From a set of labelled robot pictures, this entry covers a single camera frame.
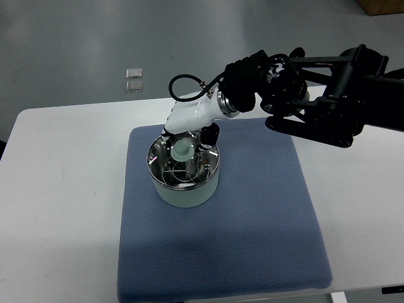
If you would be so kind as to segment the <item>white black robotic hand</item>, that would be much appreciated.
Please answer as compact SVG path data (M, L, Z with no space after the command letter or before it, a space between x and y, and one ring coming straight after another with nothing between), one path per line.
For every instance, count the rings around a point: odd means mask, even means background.
M200 132L200 150L213 148L218 139L220 128L215 120L231 119L239 111L230 103L220 90L214 90L211 96L204 94L189 102L177 101L171 110L162 130L165 141L175 143L175 136L182 136L190 131Z

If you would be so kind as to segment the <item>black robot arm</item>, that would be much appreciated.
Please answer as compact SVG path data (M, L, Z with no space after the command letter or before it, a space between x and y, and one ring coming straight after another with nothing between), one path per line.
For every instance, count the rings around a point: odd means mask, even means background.
M239 112L259 105L270 130L348 148L366 125L403 130L403 70L387 65L365 45L331 57L259 51L228 64L218 89Z

